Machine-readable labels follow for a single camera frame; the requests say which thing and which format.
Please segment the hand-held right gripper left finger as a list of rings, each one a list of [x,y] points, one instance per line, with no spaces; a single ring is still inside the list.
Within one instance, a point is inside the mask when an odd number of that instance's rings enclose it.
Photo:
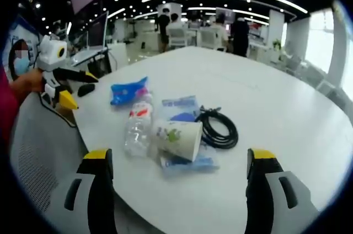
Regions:
[[[115,233],[112,150],[86,154],[52,191],[46,218],[57,233]]]

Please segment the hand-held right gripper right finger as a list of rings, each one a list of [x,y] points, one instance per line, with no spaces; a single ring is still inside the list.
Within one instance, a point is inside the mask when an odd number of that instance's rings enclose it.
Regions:
[[[245,233],[302,233],[319,214],[310,190],[268,150],[248,150],[247,182]]]

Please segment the person's left hand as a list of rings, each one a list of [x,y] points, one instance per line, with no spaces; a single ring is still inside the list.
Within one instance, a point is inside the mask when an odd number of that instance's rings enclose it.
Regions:
[[[43,92],[44,85],[42,70],[34,68],[11,82],[10,88],[15,97],[20,101],[24,100],[32,92]]]

